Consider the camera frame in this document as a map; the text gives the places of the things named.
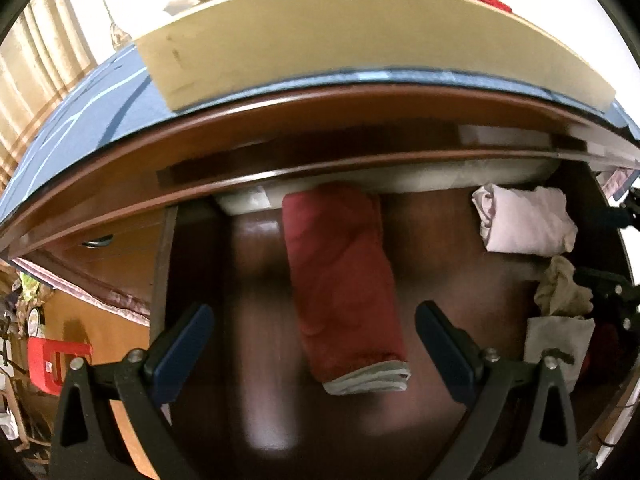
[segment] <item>blue fabric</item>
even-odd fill
[[[272,92],[362,83],[438,85],[527,95],[623,128],[629,138],[640,140],[640,129],[617,102],[602,113],[566,96],[529,84],[449,70],[390,68],[311,75],[219,96],[172,112],[151,81],[136,47],[131,45],[88,74],[44,123],[0,197],[0,221],[4,221],[38,188],[82,158],[148,126],[204,108]]]

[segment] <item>metal bolt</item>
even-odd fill
[[[552,355],[548,355],[545,357],[545,366],[549,368],[549,370],[555,370],[558,368],[558,359],[553,357]]]
[[[135,348],[127,354],[127,361],[130,363],[139,363],[145,358],[145,351],[142,348]]]
[[[71,363],[69,364],[72,370],[79,370],[84,366],[84,359],[81,357],[74,357],[71,359]]]
[[[500,360],[498,351],[495,348],[487,348],[484,350],[484,358],[490,363],[497,363]]]

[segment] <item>wooden cabinet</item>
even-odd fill
[[[154,297],[164,301],[155,275],[168,258],[163,247],[174,222],[170,208],[140,213],[60,238],[27,259],[103,303],[148,317]]]

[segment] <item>beige curtain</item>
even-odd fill
[[[31,0],[0,45],[0,193],[42,123],[94,66],[69,0]]]

